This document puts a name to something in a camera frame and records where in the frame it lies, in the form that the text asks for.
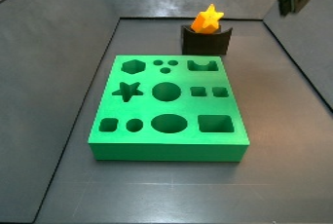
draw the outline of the square hole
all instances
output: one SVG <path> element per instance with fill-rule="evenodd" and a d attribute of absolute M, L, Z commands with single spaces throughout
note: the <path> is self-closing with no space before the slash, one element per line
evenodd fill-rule
<path fill-rule="evenodd" d="M 206 88 L 205 87 L 193 87 L 192 88 L 192 95 L 193 96 L 208 96 Z"/>
<path fill-rule="evenodd" d="M 214 88 L 214 96 L 217 96 L 217 97 L 229 97 L 226 88 L 216 87 Z"/>
<path fill-rule="evenodd" d="M 235 132 L 232 118 L 228 115 L 200 115 L 201 132 Z"/>
<path fill-rule="evenodd" d="M 118 129 L 120 120 L 114 118 L 107 118 L 101 121 L 99 131 L 101 132 L 114 132 Z"/>

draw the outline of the star-shaped hole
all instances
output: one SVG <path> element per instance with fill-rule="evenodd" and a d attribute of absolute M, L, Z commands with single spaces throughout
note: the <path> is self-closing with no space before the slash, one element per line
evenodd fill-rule
<path fill-rule="evenodd" d="M 124 102 L 129 102 L 130 99 L 136 96 L 136 95 L 144 95 L 144 93 L 138 90 L 141 83 L 137 82 L 132 85 L 129 85 L 125 82 L 120 83 L 120 90 L 117 90 L 115 92 L 113 92 L 113 95 L 121 95 L 122 96 L 122 100 Z"/>

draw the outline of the hexagon hole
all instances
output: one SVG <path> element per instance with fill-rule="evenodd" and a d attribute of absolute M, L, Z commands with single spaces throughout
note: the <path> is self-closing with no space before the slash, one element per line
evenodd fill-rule
<path fill-rule="evenodd" d="M 121 70 L 129 74 L 144 72 L 145 69 L 146 69 L 146 63 L 138 59 L 125 62 L 121 67 Z"/>

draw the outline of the star-shaped block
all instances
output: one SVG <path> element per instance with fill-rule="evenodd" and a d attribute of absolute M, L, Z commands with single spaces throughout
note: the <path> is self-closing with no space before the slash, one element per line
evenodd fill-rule
<path fill-rule="evenodd" d="M 224 12 L 214 10 L 212 4 L 206 11 L 201 12 L 192 24 L 192 28 L 197 33 L 213 34 L 218 30 L 218 20 L 224 17 Z"/>

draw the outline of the shape sorter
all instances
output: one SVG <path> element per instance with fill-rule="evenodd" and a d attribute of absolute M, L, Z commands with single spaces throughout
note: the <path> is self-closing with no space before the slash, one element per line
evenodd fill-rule
<path fill-rule="evenodd" d="M 220 56 L 118 56 L 89 144 L 97 160 L 240 162 L 251 145 Z"/>

